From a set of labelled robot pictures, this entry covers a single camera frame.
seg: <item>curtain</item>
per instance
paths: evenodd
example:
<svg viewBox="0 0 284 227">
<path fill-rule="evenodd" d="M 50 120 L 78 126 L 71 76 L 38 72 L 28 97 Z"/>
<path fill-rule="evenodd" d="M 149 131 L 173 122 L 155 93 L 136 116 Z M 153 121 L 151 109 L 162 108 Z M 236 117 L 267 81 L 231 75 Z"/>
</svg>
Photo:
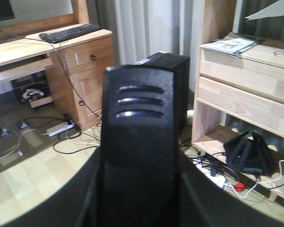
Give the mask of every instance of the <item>curtain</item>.
<svg viewBox="0 0 284 227">
<path fill-rule="evenodd" d="M 275 2 L 277 2 L 277 0 L 244 0 L 239 32 L 284 41 L 284 16 L 267 17 L 247 22 L 245 19 L 246 16 L 254 14 Z"/>
<path fill-rule="evenodd" d="M 94 0 L 89 4 L 91 22 L 113 31 L 117 64 L 133 64 L 159 51 L 191 57 L 189 103 L 193 103 L 201 0 Z"/>
</svg>

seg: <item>white curtain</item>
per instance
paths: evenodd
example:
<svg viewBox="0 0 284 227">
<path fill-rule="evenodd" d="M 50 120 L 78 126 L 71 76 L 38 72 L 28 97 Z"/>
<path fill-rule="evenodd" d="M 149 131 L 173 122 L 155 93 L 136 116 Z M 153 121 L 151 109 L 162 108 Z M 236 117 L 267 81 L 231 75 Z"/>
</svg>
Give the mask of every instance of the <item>white curtain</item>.
<svg viewBox="0 0 284 227">
<path fill-rule="evenodd" d="M 91 15 L 113 31 L 117 64 L 132 64 L 156 52 L 191 57 L 193 102 L 201 0 L 98 0 Z"/>
</svg>

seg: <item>black computer case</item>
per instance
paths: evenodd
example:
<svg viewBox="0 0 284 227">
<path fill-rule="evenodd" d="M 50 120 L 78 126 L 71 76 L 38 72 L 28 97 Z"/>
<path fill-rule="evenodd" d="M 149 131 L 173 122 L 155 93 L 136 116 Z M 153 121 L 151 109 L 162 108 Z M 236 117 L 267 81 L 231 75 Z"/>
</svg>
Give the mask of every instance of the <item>black computer case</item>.
<svg viewBox="0 0 284 227">
<path fill-rule="evenodd" d="M 175 73 L 178 82 L 176 88 L 178 90 L 178 100 L 176 101 L 178 122 L 179 130 L 182 130 L 186 126 L 187 118 L 190 57 L 168 52 L 157 52 L 136 64 L 162 67 Z"/>
</svg>

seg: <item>wooden floor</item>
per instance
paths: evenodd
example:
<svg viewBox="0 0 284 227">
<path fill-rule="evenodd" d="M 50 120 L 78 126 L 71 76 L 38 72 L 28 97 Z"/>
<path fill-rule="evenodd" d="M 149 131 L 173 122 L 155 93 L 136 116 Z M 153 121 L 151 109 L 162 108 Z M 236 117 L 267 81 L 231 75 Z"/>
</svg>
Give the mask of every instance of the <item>wooden floor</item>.
<svg viewBox="0 0 284 227">
<path fill-rule="evenodd" d="M 93 137 L 99 135 L 99 128 L 87 131 Z M 180 137 L 181 141 L 191 136 L 191 128 L 187 126 Z M 90 136 L 83 135 L 74 140 L 77 143 L 95 142 Z M 86 144 L 73 144 L 64 141 L 55 148 L 62 152 L 71 152 L 85 148 Z M 23 159 L 12 167 L 0 172 L 0 225 L 29 211 L 40 204 L 63 185 L 82 167 L 94 149 L 80 151 L 72 155 L 60 154 L 48 146 L 36 154 Z M 1 159 L 1 164 L 17 159 L 17 153 Z M 284 222 L 284 201 L 270 202 L 265 193 L 254 191 L 242 200 L 251 207 Z"/>
<path fill-rule="evenodd" d="M 16 131 L 17 119 L 31 116 L 59 117 L 61 114 L 55 110 L 53 104 L 32 110 L 29 105 L 10 102 L 0 106 L 0 127 L 8 127 Z M 50 119 L 30 119 L 29 122 L 32 126 L 38 126 L 48 121 Z M 42 133 L 46 132 L 44 127 L 36 129 Z M 87 130 L 86 133 L 90 136 L 83 134 L 72 142 L 99 144 L 99 141 L 96 141 L 100 135 L 99 127 Z M 5 146 L 10 141 L 17 142 L 13 137 L 15 137 L 14 133 L 0 140 L 0 144 L 4 147 L 2 150 L 11 146 Z M 36 131 L 28 132 L 22 138 L 23 156 L 15 152 L 0 159 L 0 225 L 24 214 L 53 195 L 74 176 L 95 150 L 95 148 L 89 148 L 75 154 L 60 154 L 53 149 L 53 143 L 57 140 L 57 135 L 49 138 Z M 55 148 L 61 152 L 72 152 L 87 146 L 92 145 L 74 144 L 66 140 L 57 144 Z"/>
</svg>

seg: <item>red plug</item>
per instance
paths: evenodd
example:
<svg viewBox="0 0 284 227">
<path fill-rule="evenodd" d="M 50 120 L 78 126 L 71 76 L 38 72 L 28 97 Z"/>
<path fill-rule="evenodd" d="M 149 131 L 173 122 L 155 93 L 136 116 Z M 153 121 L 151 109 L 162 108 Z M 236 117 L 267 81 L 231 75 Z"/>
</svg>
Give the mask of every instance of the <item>red plug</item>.
<svg viewBox="0 0 284 227">
<path fill-rule="evenodd" d="M 237 183 L 234 186 L 234 189 L 236 190 L 236 192 L 242 192 L 245 190 L 245 188 L 246 188 L 246 185 L 243 183 Z"/>
</svg>

